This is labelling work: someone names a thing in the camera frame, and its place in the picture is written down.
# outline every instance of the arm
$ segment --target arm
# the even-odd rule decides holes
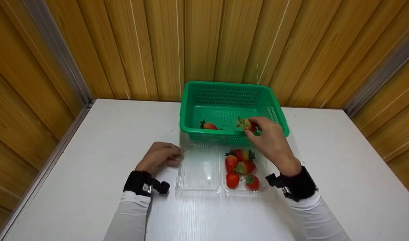
[[[104,241],[145,240],[145,221],[150,197],[125,191]]]
[[[287,177],[294,177],[301,171],[301,163],[295,158],[284,137],[281,126],[264,117],[252,117],[249,121],[258,125],[261,136],[246,130],[248,139]],[[303,229],[307,240],[349,241],[350,238],[337,221],[325,201],[316,192],[312,197],[298,203],[287,199],[292,213]]]
[[[162,166],[179,166],[181,149],[174,144],[154,142],[135,171],[146,171],[152,176]],[[112,218],[104,241],[144,240],[146,216],[151,197],[136,195],[126,190]]]
[[[307,240],[350,241],[319,192],[298,203],[291,199],[287,202]]]

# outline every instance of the wrist strap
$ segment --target wrist strap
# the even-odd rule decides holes
[[[126,180],[123,192],[132,191],[136,195],[151,197],[152,186],[147,184],[149,178],[152,178],[151,174],[146,171],[132,171]]]
[[[159,182],[146,171],[132,171],[127,178],[123,192],[132,191],[136,195],[151,197],[151,190],[155,189],[160,194],[167,194],[169,183]]]
[[[316,191],[318,191],[315,182],[304,166],[301,166],[301,171],[293,177],[287,177],[282,174],[279,177],[276,177],[273,173],[265,178],[270,186],[286,188],[288,191],[284,192],[285,197],[291,198],[296,202],[310,198]]]

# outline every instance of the basket rim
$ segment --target basket rim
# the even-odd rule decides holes
[[[226,82],[213,82],[213,81],[188,81],[185,84],[183,94],[182,94],[182,99],[181,99],[181,107],[179,111],[179,117],[180,117],[180,122],[179,122],[179,128],[184,131],[185,133],[191,134],[191,133],[196,133],[196,134],[214,134],[214,135],[224,135],[224,136],[245,136],[246,134],[244,133],[243,130],[209,130],[209,129],[201,129],[201,128],[188,128],[185,126],[185,117],[181,118],[181,113],[185,113],[186,111],[186,101],[188,99],[188,90],[189,86],[191,84],[209,84],[209,85],[231,85],[231,86],[240,86],[244,87],[245,85],[248,85],[249,87],[253,88],[261,88],[261,89],[266,89],[272,100],[273,103],[275,104],[275,111],[277,113],[277,117],[279,119],[279,125],[281,125],[284,136],[287,137],[290,133],[288,124],[286,122],[286,118],[284,116],[284,113],[281,109],[281,106],[276,98],[276,96],[273,93],[273,90],[265,85],[259,85],[259,84],[238,84],[238,83],[226,83]]]

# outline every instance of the white table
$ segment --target white table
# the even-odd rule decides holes
[[[179,144],[180,103],[95,102],[5,240],[102,240],[154,141]],[[283,109],[295,155],[352,240],[409,240],[409,192],[341,110]],[[147,240],[302,240],[284,198],[153,199]]]

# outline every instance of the left hand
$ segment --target left hand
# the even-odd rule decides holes
[[[181,160],[182,150],[168,142],[154,142],[142,160],[136,166],[135,171],[146,171],[155,176],[160,167],[178,167]]]

